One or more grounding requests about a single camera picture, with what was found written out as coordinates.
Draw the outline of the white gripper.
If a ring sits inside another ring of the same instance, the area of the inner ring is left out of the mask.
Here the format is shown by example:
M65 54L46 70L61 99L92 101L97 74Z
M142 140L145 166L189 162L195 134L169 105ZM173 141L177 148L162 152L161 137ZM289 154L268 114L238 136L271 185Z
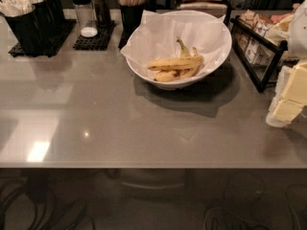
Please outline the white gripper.
M292 70L283 66L274 92L266 123L271 127L285 127L307 104L307 62L295 65Z

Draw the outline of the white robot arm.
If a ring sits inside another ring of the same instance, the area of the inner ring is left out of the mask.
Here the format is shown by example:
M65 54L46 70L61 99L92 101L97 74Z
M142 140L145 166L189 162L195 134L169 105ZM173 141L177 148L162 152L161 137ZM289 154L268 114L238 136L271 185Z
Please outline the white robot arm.
M298 56L293 67L283 66L269 107L266 123L272 127L289 125L307 106L307 0L295 10L284 33L288 52Z

